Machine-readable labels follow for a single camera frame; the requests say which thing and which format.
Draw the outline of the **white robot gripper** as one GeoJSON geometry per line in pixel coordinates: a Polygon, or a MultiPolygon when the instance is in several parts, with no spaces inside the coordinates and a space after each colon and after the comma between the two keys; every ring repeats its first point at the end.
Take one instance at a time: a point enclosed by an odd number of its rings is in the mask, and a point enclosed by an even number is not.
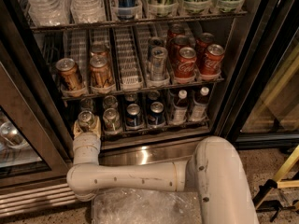
{"type": "Polygon", "coordinates": [[[98,116],[95,117],[95,126],[93,128],[93,133],[83,133],[75,121],[73,126],[73,151],[74,159],[73,164],[78,165],[82,163],[93,163],[98,165],[98,156],[101,149],[101,120],[98,116]]]}

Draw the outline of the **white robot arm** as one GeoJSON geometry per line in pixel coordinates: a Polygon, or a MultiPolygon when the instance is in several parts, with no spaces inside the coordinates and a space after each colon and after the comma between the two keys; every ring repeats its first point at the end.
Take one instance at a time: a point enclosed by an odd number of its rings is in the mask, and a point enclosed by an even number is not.
{"type": "Polygon", "coordinates": [[[203,224],[259,224],[242,161],[227,140],[201,140],[187,161],[109,167],[99,164],[100,128],[99,121],[87,132],[74,128],[66,180],[79,200],[90,201],[107,188],[195,191],[203,224]]]}

